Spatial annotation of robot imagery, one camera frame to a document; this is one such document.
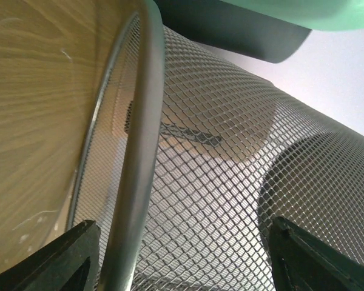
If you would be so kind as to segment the silver wire mesh bin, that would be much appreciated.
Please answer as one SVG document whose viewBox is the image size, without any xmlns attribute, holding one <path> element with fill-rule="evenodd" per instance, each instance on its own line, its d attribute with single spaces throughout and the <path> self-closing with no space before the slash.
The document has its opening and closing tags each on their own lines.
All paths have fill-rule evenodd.
<svg viewBox="0 0 364 291">
<path fill-rule="evenodd" d="M 364 266 L 364 137 L 118 1 L 67 221 L 121 290 L 273 290 L 283 216 Z"/>
</svg>

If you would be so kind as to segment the dark grey plastic bin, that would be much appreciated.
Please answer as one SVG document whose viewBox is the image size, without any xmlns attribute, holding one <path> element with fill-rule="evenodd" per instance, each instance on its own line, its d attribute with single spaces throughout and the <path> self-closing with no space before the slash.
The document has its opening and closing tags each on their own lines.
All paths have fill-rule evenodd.
<svg viewBox="0 0 364 291">
<path fill-rule="evenodd" d="M 277 64 L 311 33 L 308 28 L 223 1 L 157 0 L 163 24 L 191 41 Z"/>
</svg>

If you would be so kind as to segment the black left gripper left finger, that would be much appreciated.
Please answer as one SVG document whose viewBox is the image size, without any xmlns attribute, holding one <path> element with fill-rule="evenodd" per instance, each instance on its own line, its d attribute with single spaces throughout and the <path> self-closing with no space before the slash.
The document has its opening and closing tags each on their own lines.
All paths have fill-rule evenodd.
<svg viewBox="0 0 364 291">
<path fill-rule="evenodd" d="M 85 220 L 0 274 L 0 290 L 93 290 L 101 229 Z"/>
</svg>

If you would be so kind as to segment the green plastic bin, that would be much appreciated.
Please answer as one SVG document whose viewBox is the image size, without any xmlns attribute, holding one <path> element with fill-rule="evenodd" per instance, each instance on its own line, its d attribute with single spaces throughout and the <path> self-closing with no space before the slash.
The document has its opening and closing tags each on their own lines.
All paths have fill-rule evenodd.
<svg viewBox="0 0 364 291">
<path fill-rule="evenodd" d="M 311 30 L 340 32 L 364 28 L 364 0 L 245 0 L 228 3 Z"/>
</svg>

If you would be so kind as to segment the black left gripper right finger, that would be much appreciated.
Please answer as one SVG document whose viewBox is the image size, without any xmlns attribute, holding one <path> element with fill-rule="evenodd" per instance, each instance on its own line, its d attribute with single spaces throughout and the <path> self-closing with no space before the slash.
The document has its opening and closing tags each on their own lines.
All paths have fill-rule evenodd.
<svg viewBox="0 0 364 291">
<path fill-rule="evenodd" d="M 364 290 L 364 266 L 284 217 L 273 219 L 268 246 L 276 290 Z"/>
</svg>

